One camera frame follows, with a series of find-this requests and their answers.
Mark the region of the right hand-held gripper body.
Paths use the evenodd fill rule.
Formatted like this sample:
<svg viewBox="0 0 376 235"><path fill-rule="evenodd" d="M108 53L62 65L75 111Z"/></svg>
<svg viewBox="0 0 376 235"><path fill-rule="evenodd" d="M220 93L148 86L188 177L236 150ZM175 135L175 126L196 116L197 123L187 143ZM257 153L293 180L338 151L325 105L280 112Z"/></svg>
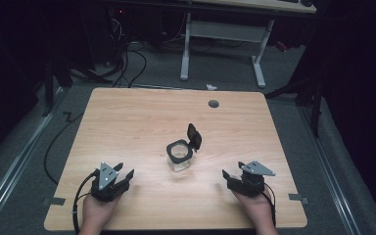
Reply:
<svg viewBox="0 0 376 235"><path fill-rule="evenodd" d="M228 189L253 198L264 191L264 178L275 175L276 173L268 167L258 161L252 161L245 165L245 170L242 170L239 178L230 175L231 178L228 182L226 181L226 184Z"/></svg>

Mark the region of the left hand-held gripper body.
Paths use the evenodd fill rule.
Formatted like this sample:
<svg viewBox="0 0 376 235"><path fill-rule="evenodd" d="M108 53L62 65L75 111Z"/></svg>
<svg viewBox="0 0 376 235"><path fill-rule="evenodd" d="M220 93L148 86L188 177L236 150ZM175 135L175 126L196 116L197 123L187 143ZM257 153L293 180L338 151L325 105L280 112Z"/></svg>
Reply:
<svg viewBox="0 0 376 235"><path fill-rule="evenodd" d="M92 182L90 194L100 202L111 202L129 189L128 183L124 180L116 182L119 171L106 163L101 163L96 171L96 178Z"/></svg>

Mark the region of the clear jar with black flip lid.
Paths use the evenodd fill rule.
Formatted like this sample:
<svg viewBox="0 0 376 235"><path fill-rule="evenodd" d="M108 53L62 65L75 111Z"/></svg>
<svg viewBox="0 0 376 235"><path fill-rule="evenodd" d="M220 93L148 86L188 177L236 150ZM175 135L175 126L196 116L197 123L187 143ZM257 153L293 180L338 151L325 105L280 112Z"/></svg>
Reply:
<svg viewBox="0 0 376 235"><path fill-rule="evenodd" d="M188 140L180 139L166 146L167 162L173 171L191 166L194 154L201 148L203 138L193 123L188 124Z"/></svg>

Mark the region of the person's left hand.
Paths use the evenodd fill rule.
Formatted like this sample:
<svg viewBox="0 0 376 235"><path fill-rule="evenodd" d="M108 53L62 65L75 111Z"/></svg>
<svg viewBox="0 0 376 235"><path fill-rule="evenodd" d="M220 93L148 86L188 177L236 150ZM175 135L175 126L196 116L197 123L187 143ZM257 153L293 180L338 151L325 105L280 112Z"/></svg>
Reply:
<svg viewBox="0 0 376 235"><path fill-rule="evenodd" d="M117 197L111 202L100 202L93 196L86 196L83 201L83 220L81 228L96 227L104 229L111 219L119 200L120 197Z"/></svg>

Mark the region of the person's right hand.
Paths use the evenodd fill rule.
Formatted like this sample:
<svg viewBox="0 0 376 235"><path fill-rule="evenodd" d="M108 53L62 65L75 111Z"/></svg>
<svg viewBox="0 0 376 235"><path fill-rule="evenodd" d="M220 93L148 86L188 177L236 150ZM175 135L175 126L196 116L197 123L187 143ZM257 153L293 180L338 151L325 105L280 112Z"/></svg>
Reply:
<svg viewBox="0 0 376 235"><path fill-rule="evenodd" d="M267 188L262 194L256 197L247 197L240 193L233 192L237 200L242 204L243 209L256 228L274 227L271 210L271 197Z"/></svg>

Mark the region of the grey tape strip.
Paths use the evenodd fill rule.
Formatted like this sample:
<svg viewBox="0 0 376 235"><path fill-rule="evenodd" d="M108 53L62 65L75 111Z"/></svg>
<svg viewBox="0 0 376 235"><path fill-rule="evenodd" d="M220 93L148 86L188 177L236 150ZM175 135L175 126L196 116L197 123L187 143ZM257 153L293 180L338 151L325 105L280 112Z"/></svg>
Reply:
<svg viewBox="0 0 376 235"><path fill-rule="evenodd" d="M309 204L309 199L301 194L289 194L289 200L300 201L303 205Z"/></svg>
<svg viewBox="0 0 376 235"><path fill-rule="evenodd" d="M42 202L42 205L43 206L51 206L51 205L62 206L65 203L65 201L66 200L64 198L57 198L57 197L45 198Z"/></svg>

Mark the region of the black metal stand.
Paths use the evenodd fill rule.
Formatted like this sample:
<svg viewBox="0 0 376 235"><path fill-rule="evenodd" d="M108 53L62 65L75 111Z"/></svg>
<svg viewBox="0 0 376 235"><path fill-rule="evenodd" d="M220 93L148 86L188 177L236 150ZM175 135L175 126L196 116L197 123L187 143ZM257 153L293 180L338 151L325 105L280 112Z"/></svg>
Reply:
<svg viewBox="0 0 376 235"><path fill-rule="evenodd" d="M315 137L318 137L319 117L321 115L322 80L308 77L298 81L289 82L287 85L265 94L266 99L273 99L282 94L296 93L297 106L311 106L309 115L309 129Z"/></svg>
<svg viewBox="0 0 376 235"><path fill-rule="evenodd" d="M62 88L72 87L71 70L75 70L83 74L90 80L109 83L106 79L110 74L97 74L86 67L83 67L71 60L68 60L62 56L51 56L48 62L45 64L45 110L43 115L49 116L55 108L55 92L54 92L54 80L57 80Z"/></svg>

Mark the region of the white-framed desk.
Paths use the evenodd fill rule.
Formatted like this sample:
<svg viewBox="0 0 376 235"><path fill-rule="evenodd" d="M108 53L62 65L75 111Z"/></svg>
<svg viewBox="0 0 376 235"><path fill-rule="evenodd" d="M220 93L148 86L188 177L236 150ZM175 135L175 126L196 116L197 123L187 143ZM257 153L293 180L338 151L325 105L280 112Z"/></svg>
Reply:
<svg viewBox="0 0 376 235"><path fill-rule="evenodd" d="M262 10L264 13L313 15L317 9L309 0L187 0L189 6L194 3L208 3L223 7L240 7L245 10ZM253 42L259 45L257 53L251 57L259 88L265 87L260 60L273 29L275 19L270 17L266 25L254 26L238 23L218 23L216 21L192 20L191 14L185 18L184 51L182 55L180 79L189 77L190 41L192 37L223 39L231 41Z"/></svg>

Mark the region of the metal floor rail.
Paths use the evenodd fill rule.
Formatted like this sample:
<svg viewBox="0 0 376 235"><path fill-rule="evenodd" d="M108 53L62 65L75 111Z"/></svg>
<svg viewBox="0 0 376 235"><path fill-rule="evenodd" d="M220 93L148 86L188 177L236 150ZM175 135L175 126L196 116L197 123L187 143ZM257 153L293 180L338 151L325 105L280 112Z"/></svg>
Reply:
<svg viewBox="0 0 376 235"><path fill-rule="evenodd" d="M310 116L307 108L298 107L298 112L305 124L305 129L309 134L312 145L316 152L316 158L319 161L320 168L325 178L328 190L333 199L335 208L343 222L343 225L348 235L361 235L359 226L353 216L353 212L350 208L348 199L344 194L344 191L335 175L332 166L329 163L326 152L322 146L322 143L318 137L315 136L310 125Z"/></svg>
<svg viewBox="0 0 376 235"><path fill-rule="evenodd" d="M0 235L44 231L43 221L54 184L42 169L49 124L44 117L44 91L38 103L13 128L0 145Z"/></svg>

